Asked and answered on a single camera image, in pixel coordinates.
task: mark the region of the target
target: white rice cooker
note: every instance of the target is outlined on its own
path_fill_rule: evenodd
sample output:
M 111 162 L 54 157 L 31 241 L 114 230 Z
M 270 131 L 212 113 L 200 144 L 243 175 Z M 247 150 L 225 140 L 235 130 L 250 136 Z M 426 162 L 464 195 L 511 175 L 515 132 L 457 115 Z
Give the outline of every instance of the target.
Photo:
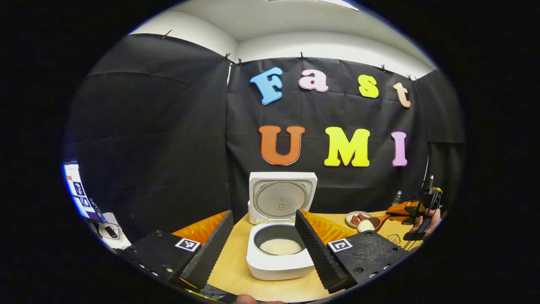
M 252 172 L 249 176 L 248 219 L 251 229 L 247 265 L 261 280 L 302 277 L 315 266 L 294 227 L 296 210 L 309 211 L 317 177 L 305 172 Z M 269 240 L 286 239 L 300 245 L 294 254 L 276 255 L 261 249 Z

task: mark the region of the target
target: blue letter f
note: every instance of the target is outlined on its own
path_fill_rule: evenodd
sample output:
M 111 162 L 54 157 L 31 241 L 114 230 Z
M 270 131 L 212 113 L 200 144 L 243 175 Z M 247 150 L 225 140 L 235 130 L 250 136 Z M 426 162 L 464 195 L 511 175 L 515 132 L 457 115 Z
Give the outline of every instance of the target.
M 249 82 L 255 83 L 257 85 L 257 88 L 259 88 L 259 91 L 261 91 L 262 94 L 262 104 L 269 104 L 273 101 L 276 101 L 283 96 L 282 92 L 276 92 L 273 87 L 276 87 L 278 89 L 281 89 L 283 87 L 283 83 L 281 82 L 281 79 L 275 75 L 281 75 L 283 74 L 283 71 L 278 68 L 274 67 L 266 72 L 260 73 L 257 76 L 254 76 L 251 78 Z

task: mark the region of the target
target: wooden table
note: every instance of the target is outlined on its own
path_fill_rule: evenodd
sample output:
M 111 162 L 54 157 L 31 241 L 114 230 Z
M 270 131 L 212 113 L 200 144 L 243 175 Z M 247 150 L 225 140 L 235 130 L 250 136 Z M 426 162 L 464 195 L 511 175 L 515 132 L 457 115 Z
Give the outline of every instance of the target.
M 381 216 L 385 211 L 372 212 L 372 216 Z M 355 228 L 345 222 L 346 214 L 318 214 L 353 232 Z M 256 279 L 247 267 L 247 241 L 254 225 L 250 224 L 247 214 L 234 225 L 234 228 L 221 251 L 221 254 L 210 274 L 208 284 L 232 294 L 249 294 L 260 301 L 304 302 L 328 297 L 330 294 L 322 286 L 314 269 L 308 275 L 296 279 L 265 281 Z M 411 229 L 411 225 L 402 225 L 397 221 L 386 221 L 379 234 L 395 239 L 398 246 L 404 246 L 403 235 Z M 417 241 L 414 247 L 420 246 Z

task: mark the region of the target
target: black 3d-printed part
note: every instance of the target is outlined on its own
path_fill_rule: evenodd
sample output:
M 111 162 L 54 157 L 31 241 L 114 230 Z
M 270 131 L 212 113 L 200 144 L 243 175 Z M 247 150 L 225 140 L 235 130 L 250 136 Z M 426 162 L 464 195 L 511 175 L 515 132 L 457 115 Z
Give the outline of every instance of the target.
M 156 230 L 120 251 L 119 256 L 165 283 L 175 283 L 180 272 L 199 252 L 176 247 L 182 237 Z
M 357 284 L 387 271 L 408 254 L 396 244 L 371 230 L 329 242 L 327 247 L 335 260 Z
M 430 210 L 435 210 L 439 207 L 441 203 L 442 193 L 431 188 L 427 194 L 425 194 L 420 199 L 420 204 L 429 208 Z M 431 223 L 431 217 L 424 217 L 422 224 L 416 232 L 407 232 L 403 236 L 405 241 L 418 241 L 421 240 L 426 232 L 428 232 L 429 224 Z
M 221 222 L 216 226 L 205 244 L 201 247 L 197 255 L 180 274 L 182 280 L 195 286 L 195 288 L 186 285 L 180 280 L 182 285 L 194 292 L 199 292 L 201 288 L 204 288 L 214 269 L 215 263 L 221 254 L 221 250 L 231 234 L 233 226 L 232 211 L 229 210 Z
M 296 210 L 294 227 L 306 245 L 306 249 L 315 265 L 315 270 L 317 271 L 324 288 L 327 289 L 329 293 L 348 288 L 352 282 L 351 278 L 334 260 L 322 240 L 299 209 Z

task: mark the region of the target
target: rice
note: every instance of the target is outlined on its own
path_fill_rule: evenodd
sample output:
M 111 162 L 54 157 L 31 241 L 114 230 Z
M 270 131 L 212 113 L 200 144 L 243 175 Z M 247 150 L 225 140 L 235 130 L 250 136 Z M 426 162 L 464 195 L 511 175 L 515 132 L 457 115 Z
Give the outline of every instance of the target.
M 368 230 L 375 230 L 375 227 L 373 227 L 373 224 L 370 221 L 363 220 L 360 222 L 357 229 L 359 232 L 364 232 Z
M 268 240 L 261 244 L 261 249 L 275 255 L 294 254 L 302 250 L 298 243 L 287 239 Z

